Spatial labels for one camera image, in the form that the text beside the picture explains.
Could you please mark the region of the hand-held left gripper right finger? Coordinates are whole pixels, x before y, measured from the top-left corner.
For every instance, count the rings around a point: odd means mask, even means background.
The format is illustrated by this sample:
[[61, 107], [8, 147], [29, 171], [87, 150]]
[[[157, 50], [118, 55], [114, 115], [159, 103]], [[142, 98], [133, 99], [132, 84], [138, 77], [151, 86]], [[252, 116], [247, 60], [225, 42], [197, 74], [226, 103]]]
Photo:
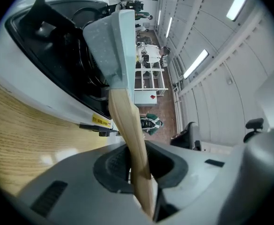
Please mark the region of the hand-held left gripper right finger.
[[269, 220], [274, 204], [274, 130], [230, 154], [147, 142], [158, 183], [159, 225], [243, 225]]

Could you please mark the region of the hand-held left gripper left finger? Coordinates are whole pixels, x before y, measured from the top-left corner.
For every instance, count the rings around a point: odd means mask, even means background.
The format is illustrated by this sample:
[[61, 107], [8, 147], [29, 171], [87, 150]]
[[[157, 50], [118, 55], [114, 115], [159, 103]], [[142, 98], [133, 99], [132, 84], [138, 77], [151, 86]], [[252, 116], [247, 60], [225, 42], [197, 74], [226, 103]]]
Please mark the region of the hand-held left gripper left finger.
[[130, 152], [122, 143], [74, 154], [26, 185], [18, 198], [51, 225], [149, 225], [128, 182]]

